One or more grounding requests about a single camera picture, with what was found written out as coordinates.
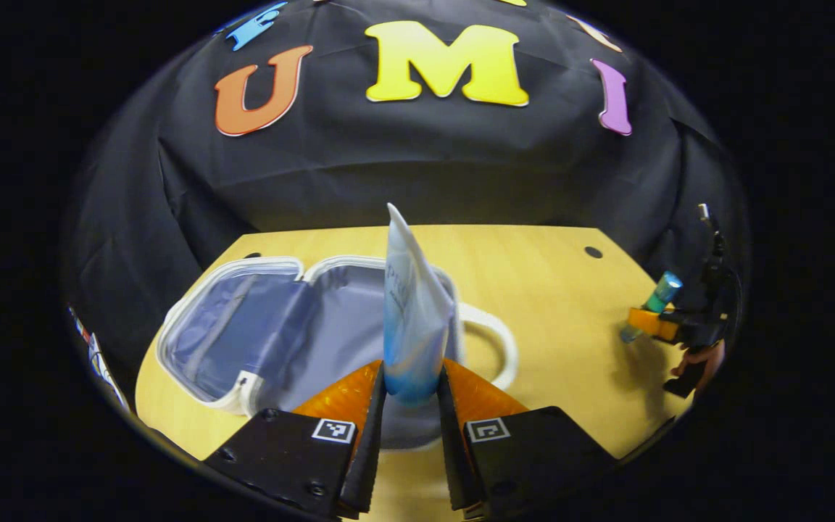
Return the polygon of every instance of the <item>bag handle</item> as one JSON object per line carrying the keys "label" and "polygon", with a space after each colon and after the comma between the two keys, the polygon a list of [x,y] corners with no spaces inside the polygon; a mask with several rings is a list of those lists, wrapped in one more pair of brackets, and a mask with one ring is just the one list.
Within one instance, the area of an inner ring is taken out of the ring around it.
{"label": "bag handle", "polygon": [[490,331],[501,341],[499,347],[504,354],[504,367],[501,373],[491,380],[491,383],[500,390],[506,390],[514,382],[514,377],[518,375],[518,345],[514,341],[510,328],[502,323],[500,318],[466,303],[460,303],[460,320]]}

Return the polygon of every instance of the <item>table surface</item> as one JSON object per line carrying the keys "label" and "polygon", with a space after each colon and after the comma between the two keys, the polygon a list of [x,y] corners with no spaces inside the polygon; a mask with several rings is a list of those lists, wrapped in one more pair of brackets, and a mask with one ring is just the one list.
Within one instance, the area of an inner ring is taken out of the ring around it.
{"label": "table surface", "polygon": [[[641,337],[618,337],[629,307],[643,304],[654,281],[596,228],[535,225],[414,225],[431,264],[443,268],[460,299],[504,321],[517,341],[519,370],[507,390],[530,409],[559,406],[620,458],[679,416],[693,396],[662,390],[681,352]],[[252,252],[292,255],[311,267],[338,254],[385,257],[387,227],[326,228],[249,234],[206,270]],[[587,254],[586,247],[602,257]],[[496,347],[467,328],[466,366],[487,379],[500,369]],[[159,366],[156,338],[136,386],[140,419],[204,459],[248,418],[189,397]],[[370,513],[362,520],[462,520],[450,509],[443,449],[382,452]]]}

